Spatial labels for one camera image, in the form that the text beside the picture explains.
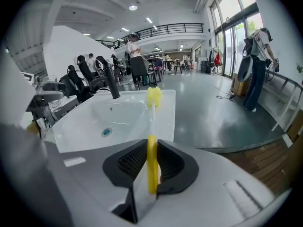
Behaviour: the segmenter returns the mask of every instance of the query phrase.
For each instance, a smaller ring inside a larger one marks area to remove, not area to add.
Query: wooden deck
[[[286,176],[288,153],[289,148],[281,138],[258,148],[220,155],[259,179],[277,196],[290,187]]]

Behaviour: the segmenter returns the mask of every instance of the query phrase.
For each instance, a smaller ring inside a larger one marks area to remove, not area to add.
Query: railing
[[[160,25],[156,28],[151,27],[147,29],[140,30],[135,32],[138,35],[139,40],[155,37],[159,35],[175,34],[175,33],[203,33],[203,24],[199,23],[181,23],[181,24],[169,24],[169,25]],[[121,39],[112,41],[97,40],[108,48],[118,49],[121,46],[124,46],[129,41],[130,35],[127,35]]]
[[[100,44],[103,44],[107,48],[114,48],[115,49],[115,43],[112,42],[112,41],[107,41],[107,40],[96,40],[96,41],[98,41]]]

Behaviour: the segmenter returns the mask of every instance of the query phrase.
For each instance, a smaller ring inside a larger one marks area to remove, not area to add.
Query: gray floor
[[[283,134],[260,106],[255,113],[242,106],[242,99],[218,99],[225,96],[232,81],[217,75],[186,71],[187,75],[166,74],[158,83],[161,89],[176,90],[174,141],[191,147],[243,147],[274,139]],[[124,77],[122,83],[131,79]],[[138,90],[134,85],[119,86],[119,91]]]

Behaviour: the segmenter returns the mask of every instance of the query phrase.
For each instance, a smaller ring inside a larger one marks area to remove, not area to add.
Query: white sink
[[[147,139],[151,134],[152,109],[147,106],[147,91],[96,93],[54,126],[60,152],[95,149],[130,140]],[[162,90],[162,103],[155,109],[153,133],[157,139],[174,140],[176,91]],[[107,130],[106,137],[102,132]]]

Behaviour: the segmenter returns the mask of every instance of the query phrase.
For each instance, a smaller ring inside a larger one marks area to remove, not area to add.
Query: recessed light
[[[136,10],[138,7],[136,5],[132,5],[129,7],[129,10],[134,11]]]

